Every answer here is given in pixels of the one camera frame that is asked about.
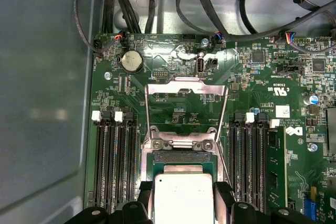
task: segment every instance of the integrated circuit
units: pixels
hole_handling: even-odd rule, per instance
[[[264,51],[252,51],[252,63],[264,63],[265,54]]]
[[[313,72],[325,72],[326,71],[326,61],[324,59],[313,59]]]
[[[269,173],[269,183],[272,187],[278,188],[278,175],[275,173]]]
[[[236,83],[236,82],[232,83],[231,88],[232,90],[239,90],[239,83]]]
[[[278,145],[278,139],[277,139],[277,133],[270,131],[269,135],[268,135],[268,145],[269,146],[273,146],[273,147],[277,147]]]

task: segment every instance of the screw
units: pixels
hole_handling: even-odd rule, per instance
[[[287,211],[285,209],[280,209],[279,213],[281,213],[282,215],[289,215],[289,211]]]
[[[317,151],[317,149],[318,149],[317,144],[314,144],[314,143],[309,143],[309,144],[308,144],[308,150],[309,150],[310,152],[315,152],[315,151]]]
[[[92,214],[92,215],[98,215],[98,214],[100,214],[100,211],[99,211],[99,210],[95,210],[95,211],[93,211],[91,214]]]
[[[204,38],[201,40],[201,46],[202,47],[207,47],[209,46],[209,40],[207,38]]]
[[[244,203],[240,203],[238,205],[238,207],[243,208],[243,209],[247,209],[248,208],[248,206],[246,204],[244,204]]]
[[[159,148],[160,147],[160,142],[158,142],[158,141],[155,141],[154,143],[153,143],[153,146],[154,146],[154,148]]]
[[[211,144],[211,143],[206,143],[206,144],[204,145],[204,149],[205,149],[206,151],[210,151],[210,150],[212,149],[212,144]]]
[[[111,72],[106,72],[104,74],[104,78],[105,78],[105,80],[111,80],[112,79],[112,73]]]

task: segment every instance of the silver metal frame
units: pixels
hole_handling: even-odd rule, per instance
[[[214,94],[224,97],[223,108],[217,128],[211,127],[206,133],[191,133],[189,136],[179,136],[175,132],[159,132],[155,125],[151,125],[148,96],[156,93],[178,93],[181,89],[192,90],[195,94]],[[152,153],[156,150],[172,150],[174,147],[191,148],[194,151],[207,151],[217,155],[217,180],[224,180],[224,172],[228,180],[227,168],[223,158],[223,148],[219,141],[227,95],[228,89],[225,86],[206,85],[197,77],[177,77],[167,84],[146,85],[145,105],[147,134],[141,146],[141,180],[146,180],[147,153]]]

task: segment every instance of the capacitor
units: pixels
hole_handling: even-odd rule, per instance
[[[137,51],[127,51],[120,57],[119,64],[127,73],[137,73],[143,68],[143,58]]]
[[[250,112],[253,113],[254,115],[257,115],[260,113],[260,108],[250,108]]]
[[[319,103],[319,98],[316,95],[308,95],[303,100],[305,105],[316,105]]]

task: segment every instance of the surface mount component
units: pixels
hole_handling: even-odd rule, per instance
[[[336,153],[336,108],[327,109],[328,152]]]
[[[265,53],[264,51],[252,51],[252,63],[264,63]]]
[[[143,58],[137,51],[127,51],[120,57],[120,65],[127,73],[138,73],[143,68]]]

